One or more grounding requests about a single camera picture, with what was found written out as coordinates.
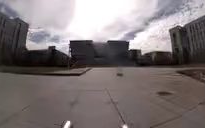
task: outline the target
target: ground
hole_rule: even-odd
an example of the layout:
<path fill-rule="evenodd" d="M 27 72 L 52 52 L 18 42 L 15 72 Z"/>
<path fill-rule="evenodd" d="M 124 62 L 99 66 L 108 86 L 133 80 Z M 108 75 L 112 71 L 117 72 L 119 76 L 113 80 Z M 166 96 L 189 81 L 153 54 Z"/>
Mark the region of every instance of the ground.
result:
<path fill-rule="evenodd" d="M 205 128 L 205 84 L 179 68 L 0 73 L 0 128 Z"/>

